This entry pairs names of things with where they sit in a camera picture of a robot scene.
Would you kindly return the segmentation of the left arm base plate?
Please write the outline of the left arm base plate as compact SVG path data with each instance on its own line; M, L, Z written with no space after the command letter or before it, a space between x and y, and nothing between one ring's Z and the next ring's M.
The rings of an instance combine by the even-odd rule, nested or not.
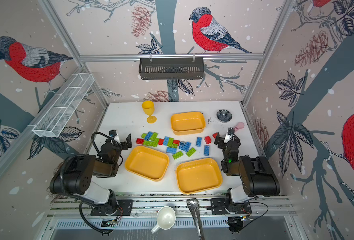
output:
M116 200L112 205L110 205L110 203L95 205L91 210L91 216L130 216L133 202L133 200Z

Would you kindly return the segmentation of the green lego brick long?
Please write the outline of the green lego brick long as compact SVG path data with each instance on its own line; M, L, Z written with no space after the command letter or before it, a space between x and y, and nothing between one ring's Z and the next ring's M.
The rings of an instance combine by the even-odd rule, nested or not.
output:
M152 141L144 141L143 145L152 147L154 145L154 142L152 142Z

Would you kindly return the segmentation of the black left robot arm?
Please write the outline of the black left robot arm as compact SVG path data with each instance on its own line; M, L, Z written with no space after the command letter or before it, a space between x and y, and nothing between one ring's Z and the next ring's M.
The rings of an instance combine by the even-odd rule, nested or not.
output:
M65 159L53 176L49 190L89 204L92 208L106 207L115 211L119 204L112 190L93 182L92 177L114 178L124 162L122 152L133 147L132 136L120 141L117 130L106 135L94 132L91 135L96 155L79 154Z

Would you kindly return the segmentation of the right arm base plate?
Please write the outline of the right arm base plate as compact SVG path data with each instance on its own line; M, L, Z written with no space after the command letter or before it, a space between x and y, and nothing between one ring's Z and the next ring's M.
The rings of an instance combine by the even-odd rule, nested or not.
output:
M251 215L252 210L248 203L233 203L225 198L210 199L210 205L207 210L212 215Z

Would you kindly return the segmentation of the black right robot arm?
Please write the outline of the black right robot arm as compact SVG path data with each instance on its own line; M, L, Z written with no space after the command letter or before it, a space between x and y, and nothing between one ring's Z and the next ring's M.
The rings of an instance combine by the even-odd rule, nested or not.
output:
M221 170L227 176L237 176L241 179L240 186L227 190L227 210L234 212L258 196L271 197L280 194L279 181L266 157L239 156L241 142L238 137L233 136L226 142L218 133L215 136L215 145L223 151Z

